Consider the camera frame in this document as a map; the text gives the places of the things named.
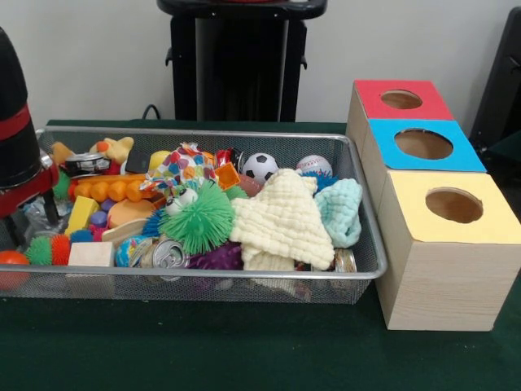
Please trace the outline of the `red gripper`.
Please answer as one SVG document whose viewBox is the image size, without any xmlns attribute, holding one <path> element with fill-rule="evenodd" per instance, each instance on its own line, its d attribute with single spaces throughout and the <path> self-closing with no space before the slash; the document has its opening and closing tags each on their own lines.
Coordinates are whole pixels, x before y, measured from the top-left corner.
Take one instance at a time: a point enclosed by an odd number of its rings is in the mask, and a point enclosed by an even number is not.
<svg viewBox="0 0 521 391">
<path fill-rule="evenodd" d="M 17 187 L 1 190 L 1 218 L 7 229 L 13 248 L 25 250 L 27 247 L 28 219 L 23 214 L 13 214 L 21 205 L 42 196 L 46 219 L 57 225 L 59 214 L 55 205 L 53 187 L 59 181 L 59 170 L 55 164 L 42 169 L 35 177 Z"/>
</svg>

